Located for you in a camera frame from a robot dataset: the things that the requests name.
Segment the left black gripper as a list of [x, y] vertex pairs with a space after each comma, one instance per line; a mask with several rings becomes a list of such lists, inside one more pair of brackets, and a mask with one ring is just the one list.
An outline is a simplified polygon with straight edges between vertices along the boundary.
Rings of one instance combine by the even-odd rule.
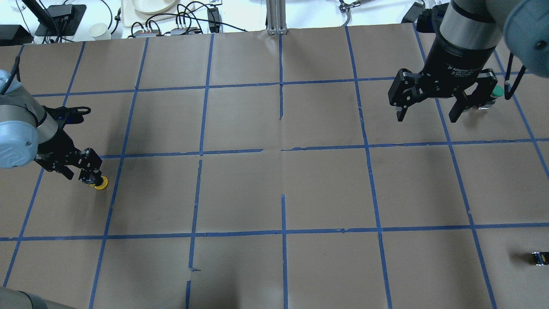
[[102, 176], [100, 168], [103, 161], [96, 151], [92, 148], [80, 151], [63, 129], [57, 129], [53, 137], [39, 144], [34, 161], [47, 172], [57, 172], [68, 180], [74, 177], [68, 166], [80, 168], [80, 181], [90, 175]]

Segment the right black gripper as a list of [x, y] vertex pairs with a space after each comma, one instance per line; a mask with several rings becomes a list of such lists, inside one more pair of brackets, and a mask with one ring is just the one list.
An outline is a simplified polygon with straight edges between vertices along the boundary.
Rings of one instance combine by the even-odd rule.
[[[482, 70], [493, 50], [494, 47], [481, 50], [461, 48], [441, 36], [435, 37], [423, 74], [400, 69], [388, 90], [389, 103], [396, 109], [397, 121], [404, 121], [408, 108], [428, 97], [454, 96], [449, 120], [457, 122], [464, 111], [476, 107], [480, 96], [489, 94], [498, 85], [492, 69]], [[466, 94], [464, 90], [475, 82], [474, 91]]]

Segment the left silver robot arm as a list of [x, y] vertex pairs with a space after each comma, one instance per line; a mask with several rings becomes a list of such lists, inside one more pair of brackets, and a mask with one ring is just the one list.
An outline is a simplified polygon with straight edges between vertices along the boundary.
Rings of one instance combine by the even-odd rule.
[[34, 161], [47, 172], [56, 172], [71, 180], [78, 179], [97, 190], [107, 187], [102, 175], [102, 159], [92, 148], [78, 149], [65, 132], [69, 124], [80, 124], [91, 112], [88, 107], [49, 108], [22, 86], [19, 70], [1, 71], [0, 166], [22, 167]]

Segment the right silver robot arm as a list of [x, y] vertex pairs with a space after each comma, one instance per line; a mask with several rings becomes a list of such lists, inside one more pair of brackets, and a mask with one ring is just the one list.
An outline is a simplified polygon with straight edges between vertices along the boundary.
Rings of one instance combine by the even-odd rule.
[[[419, 73], [398, 71], [388, 99], [403, 121], [407, 109], [427, 98], [455, 98], [449, 119], [464, 111], [484, 108], [504, 96], [510, 99], [523, 74], [548, 77], [548, 2], [546, 0], [452, 0], [442, 17], [431, 14], [435, 33], [431, 50]], [[485, 65], [500, 41], [505, 41], [512, 66], [522, 62], [515, 83], [504, 88]]]

